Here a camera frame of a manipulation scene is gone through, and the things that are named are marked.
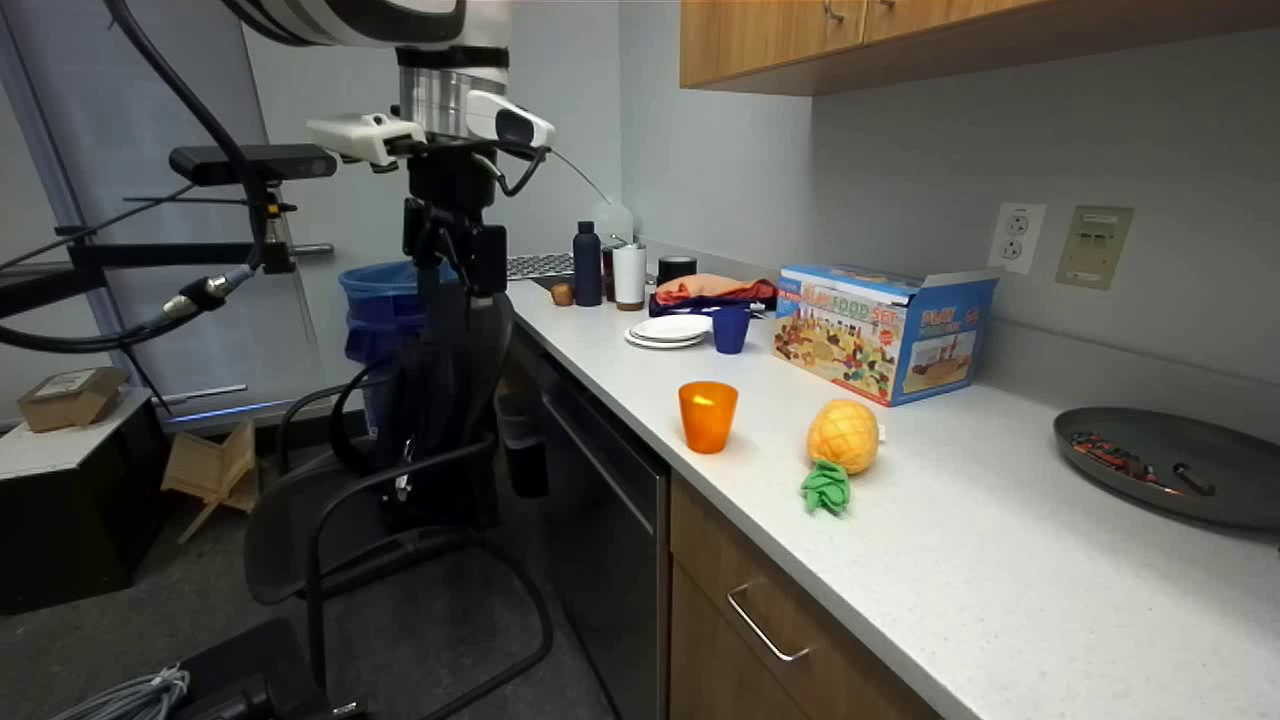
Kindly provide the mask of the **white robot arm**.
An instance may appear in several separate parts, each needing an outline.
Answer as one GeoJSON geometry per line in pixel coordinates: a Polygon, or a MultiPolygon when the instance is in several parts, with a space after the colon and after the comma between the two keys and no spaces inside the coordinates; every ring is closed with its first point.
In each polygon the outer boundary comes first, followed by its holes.
{"type": "Polygon", "coordinates": [[[500,150],[540,156],[543,126],[510,96],[510,0],[225,0],[285,46],[388,46],[400,99],[334,112],[310,134],[346,162],[409,166],[404,256],[422,292],[500,295],[505,228],[483,212],[505,187],[500,150]]]}

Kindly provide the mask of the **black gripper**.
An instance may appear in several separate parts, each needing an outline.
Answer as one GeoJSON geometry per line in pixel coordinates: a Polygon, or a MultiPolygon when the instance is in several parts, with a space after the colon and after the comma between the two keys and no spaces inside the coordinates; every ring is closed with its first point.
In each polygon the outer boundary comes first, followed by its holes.
{"type": "Polygon", "coordinates": [[[444,145],[409,156],[404,256],[429,280],[465,280],[472,295],[505,286],[510,230],[483,220],[498,194],[498,150],[444,145]]]}

